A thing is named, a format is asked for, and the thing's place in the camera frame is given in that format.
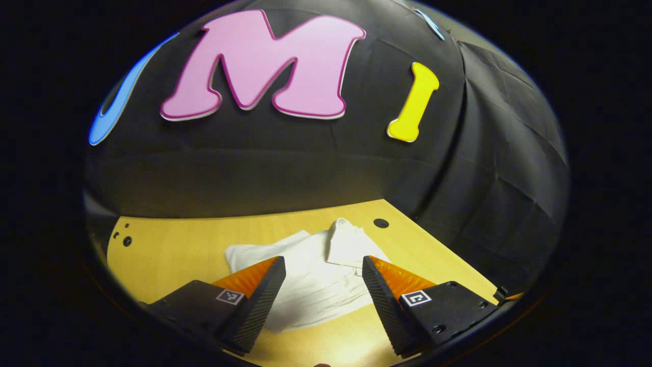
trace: table surface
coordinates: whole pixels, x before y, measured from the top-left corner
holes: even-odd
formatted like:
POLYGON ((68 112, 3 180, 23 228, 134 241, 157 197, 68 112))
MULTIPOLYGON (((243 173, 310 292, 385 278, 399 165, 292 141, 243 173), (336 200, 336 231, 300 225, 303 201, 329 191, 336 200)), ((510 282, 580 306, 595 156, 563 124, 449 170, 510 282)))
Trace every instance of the table surface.
MULTIPOLYGON (((393 264, 436 284, 455 280, 497 303, 491 282, 385 200, 246 217, 120 217, 108 266, 136 300, 152 303, 193 279, 212 283, 229 275, 224 252, 231 245, 272 244, 302 229, 313 234, 339 217, 362 227, 393 264), (376 218, 389 227, 375 226, 376 218), (127 236, 128 247, 123 245, 127 236)), ((252 352, 241 358, 266 367, 390 366, 404 360, 394 354, 372 304, 312 328, 279 335, 263 328, 252 352)))

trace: yellow letter i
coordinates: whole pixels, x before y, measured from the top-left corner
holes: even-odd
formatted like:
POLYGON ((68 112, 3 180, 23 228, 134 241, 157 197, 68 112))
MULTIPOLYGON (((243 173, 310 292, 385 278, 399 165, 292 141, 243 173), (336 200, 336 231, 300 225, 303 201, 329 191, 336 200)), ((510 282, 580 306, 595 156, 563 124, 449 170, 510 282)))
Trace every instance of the yellow letter i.
POLYGON ((419 122, 426 111, 432 92, 439 89, 439 79, 427 67, 412 63, 414 83, 398 118, 387 126, 387 134, 404 142, 413 142, 419 135, 419 122))

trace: white towel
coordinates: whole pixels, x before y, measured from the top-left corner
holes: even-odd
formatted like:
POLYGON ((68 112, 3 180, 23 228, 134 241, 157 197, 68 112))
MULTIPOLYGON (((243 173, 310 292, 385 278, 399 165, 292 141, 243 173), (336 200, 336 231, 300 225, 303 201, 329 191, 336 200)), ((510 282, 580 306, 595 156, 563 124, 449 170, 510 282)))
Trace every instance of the white towel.
POLYGON ((360 277, 362 253, 387 259, 364 231, 356 231, 340 218, 328 231, 312 236, 301 231, 271 245, 230 246, 226 260, 231 272, 236 272, 270 257, 285 257, 286 278, 265 322, 269 330, 280 334, 316 326, 371 304, 360 277), (331 254, 333 261, 327 262, 331 254))

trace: black fabric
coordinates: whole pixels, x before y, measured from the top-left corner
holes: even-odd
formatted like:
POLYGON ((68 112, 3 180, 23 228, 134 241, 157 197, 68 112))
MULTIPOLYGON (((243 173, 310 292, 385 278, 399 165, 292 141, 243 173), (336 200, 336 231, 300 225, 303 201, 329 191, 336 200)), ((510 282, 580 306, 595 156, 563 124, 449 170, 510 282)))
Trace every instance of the black fabric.
POLYGON ((111 134, 89 148, 92 191, 110 209, 138 217, 268 214, 382 198, 414 212, 445 160, 460 113, 464 74, 455 43, 440 41, 423 19, 390 1, 239 4, 197 20, 153 56, 111 134), (265 11, 277 37, 320 14, 366 30, 348 60, 343 117, 311 120, 275 110, 271 96, 291 69, 255 109, 243 111, 221 65, 213 82, 224 97, 217 112, 178 122, 159 116, 202 36, 201 26, 250 8, 265 11), (433 70, 441 86, 430 99, 419 138, 408 144, 385 130, 405 103, 415 61, 433 70))
POLYGON ((559 125, 512 61, 459 42, 466 108, 417 221, 494 284, 523 291, 557 242, 570 190, 559 125))

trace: pink letter m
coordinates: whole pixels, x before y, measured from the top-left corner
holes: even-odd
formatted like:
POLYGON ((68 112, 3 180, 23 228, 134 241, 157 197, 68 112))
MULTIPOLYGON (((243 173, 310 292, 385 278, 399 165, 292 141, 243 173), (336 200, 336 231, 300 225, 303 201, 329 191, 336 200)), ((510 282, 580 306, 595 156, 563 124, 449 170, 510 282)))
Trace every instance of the pink letter m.
POLYGON ((173 95, 161 105, 166 120, 181 121, 217 111, 222 96, 211 88, 222 67, 236 103, 251 110, 276 77, 294 62, 288 84, 272 103, 279 111, 306 118, 344 115, 342 80, 346 61, 364 29, 332 16, 318 16, 275 39, 262 10, 248 10, 211 20, 207 32, 181 72, 173 95))

